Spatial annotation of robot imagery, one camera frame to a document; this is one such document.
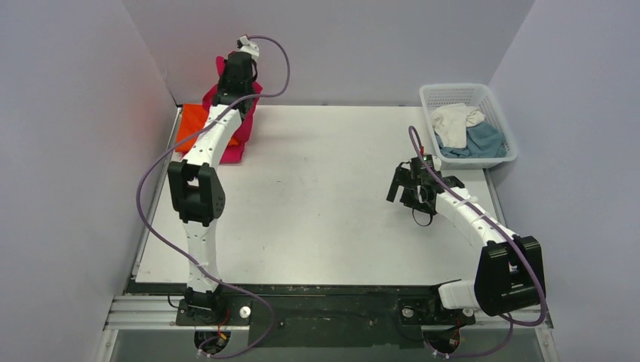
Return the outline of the red t-shirt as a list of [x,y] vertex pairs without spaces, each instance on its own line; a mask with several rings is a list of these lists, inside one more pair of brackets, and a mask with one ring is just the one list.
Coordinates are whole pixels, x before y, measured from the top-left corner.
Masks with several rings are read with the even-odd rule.
[[[220,75],[222,74],[222,71],[223,71],[223,58],[227,58],[228,55],[226,57],[218,56],[216,58],[217,74],[219,75],[219,77],[220,77]],[[213,95],[214,95],[215,91],[217,90],[217,83],[213,87],[211,87],[210,90],[202,97],[202,107],[207,111],[212,106],[212,98],[213,98]],[[258,94],[261,94],[263,88],[257,82],[257,80],[255,81],[255,86],[256,86],[256,89],[259,91]],[[235,105],[233,107],[233,109],[238,112],[242,122],[247,118],[248,115],[254,115],[255,110],[257,108],[258,100],[259,100],[259,97],[251,98],[251,99],[248,99],[248,100],[243,100],[243,101],[241,101],[240,103],[238,103],[237,105]]]

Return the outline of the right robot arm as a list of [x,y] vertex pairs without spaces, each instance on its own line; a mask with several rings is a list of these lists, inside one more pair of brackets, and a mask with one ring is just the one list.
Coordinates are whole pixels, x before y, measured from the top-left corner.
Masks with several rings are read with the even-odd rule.
[[448,322],[457,309],[480,309],[490,316],[540,305],[546,295],[542,248],[501,225],[455,176],[442,176],[431,155],[403,161],[395,169],[386,196],[412,211],[442,216],[479,251],[472,280],[445,282],[427,302],[429,318]]

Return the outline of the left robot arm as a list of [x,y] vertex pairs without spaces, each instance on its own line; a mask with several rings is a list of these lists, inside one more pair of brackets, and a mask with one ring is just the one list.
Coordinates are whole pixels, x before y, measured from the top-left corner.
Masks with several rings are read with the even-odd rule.
[[237,130],[253,109],[256,61],[235,51],[222,61],[222,72],[199,129],[179,132],[179,161],[168,166],[171,202],[186,233],[188,253],[196,263],[189,267],[187,290],[212,294],[218,288],[215,229],[226,196],[217,168]]

